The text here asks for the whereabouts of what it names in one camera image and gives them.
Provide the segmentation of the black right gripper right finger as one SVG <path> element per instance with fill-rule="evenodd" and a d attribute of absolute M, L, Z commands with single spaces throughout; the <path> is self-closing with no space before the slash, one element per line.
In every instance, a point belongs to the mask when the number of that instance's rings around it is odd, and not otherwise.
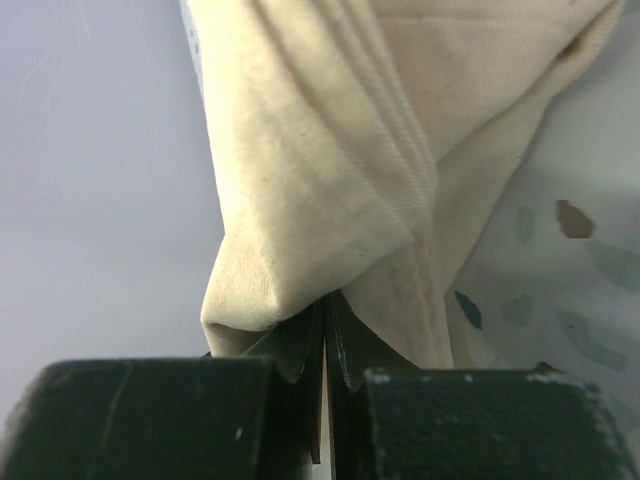
<path fill-rule="evenodd" d="M 365 371 L 418 367 L 353 312 L 342 292 L 326 297 L 327 395 L 334 479 L 376 479 L 376 453 Z"/>

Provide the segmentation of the beige cloth mat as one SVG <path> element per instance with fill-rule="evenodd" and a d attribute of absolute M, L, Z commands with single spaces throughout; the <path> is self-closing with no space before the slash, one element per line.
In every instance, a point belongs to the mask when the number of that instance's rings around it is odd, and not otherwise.
<path fill-rule="evenodd" d="M 189 1 L 224 236 L 201 323 L 237 355 L 333 291 L 413 363 L 551 99 L 621 1 Z"/>

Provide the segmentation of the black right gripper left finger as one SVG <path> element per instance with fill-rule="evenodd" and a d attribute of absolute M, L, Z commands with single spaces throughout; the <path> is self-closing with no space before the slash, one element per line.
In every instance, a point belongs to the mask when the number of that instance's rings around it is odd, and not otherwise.
<path fill-rule="evenodd" d="M 277 398 L 301 428 L 313 463 L 321 461 L 324 323 L 325 301 L 320 299 L 271 328 L 243 353 L 274 362 L 283 384 Z"/>

